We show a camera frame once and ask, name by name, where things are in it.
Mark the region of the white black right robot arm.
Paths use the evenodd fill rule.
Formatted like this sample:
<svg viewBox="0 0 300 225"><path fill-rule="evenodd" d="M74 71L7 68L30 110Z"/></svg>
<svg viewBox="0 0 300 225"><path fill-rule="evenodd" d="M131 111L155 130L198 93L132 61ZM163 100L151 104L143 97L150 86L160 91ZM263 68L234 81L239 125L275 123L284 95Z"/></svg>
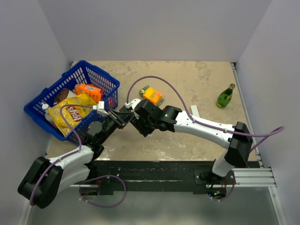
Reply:
<svg viewBox="0 0 300 225"><path fill-rule="evenodd" d="M218 124L199 117L189 117L186 111L170 105L160 109L145 99L136 98L126 103L125 107L134 113L132 123L143 136L158 129L194 135L224 148L224 153L213 162L209 172L209 179L214 184L220 184L233 168L245 168L248 165L253 140L248 136L246 124L242 122L236 125Z"/></svg>

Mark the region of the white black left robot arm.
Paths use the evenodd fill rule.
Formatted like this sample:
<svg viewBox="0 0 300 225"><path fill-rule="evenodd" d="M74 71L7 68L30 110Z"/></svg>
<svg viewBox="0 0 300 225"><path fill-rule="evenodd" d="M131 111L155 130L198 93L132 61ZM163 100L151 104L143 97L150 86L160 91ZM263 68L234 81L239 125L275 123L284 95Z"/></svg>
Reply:
<svg viewBox="0 0 300 225"><path fill-rule="evenodd" d="M46 159L38 157L21 181L17 192L29 200L31 205L43 209L56 195L77 182L92 184L97 172L88 167L104 150L103 143L116 130L124 128L134 113L122 107L120 111L110 110L103 122L93 122L81 146L69 153Z"/></svg>

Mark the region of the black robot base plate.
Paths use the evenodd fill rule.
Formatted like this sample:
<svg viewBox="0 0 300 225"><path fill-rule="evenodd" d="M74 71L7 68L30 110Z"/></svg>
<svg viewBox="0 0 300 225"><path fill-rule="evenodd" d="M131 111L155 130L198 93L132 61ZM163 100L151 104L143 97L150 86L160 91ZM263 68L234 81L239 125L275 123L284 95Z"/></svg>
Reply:
<svg viewBox="0 0 300 225"><path fill-rule="evenodd" d="M222 196L235 183L233 172L224 178L211 173L211 161L93 161L87 181L100 195L115 191L190 192Z"/></svg>

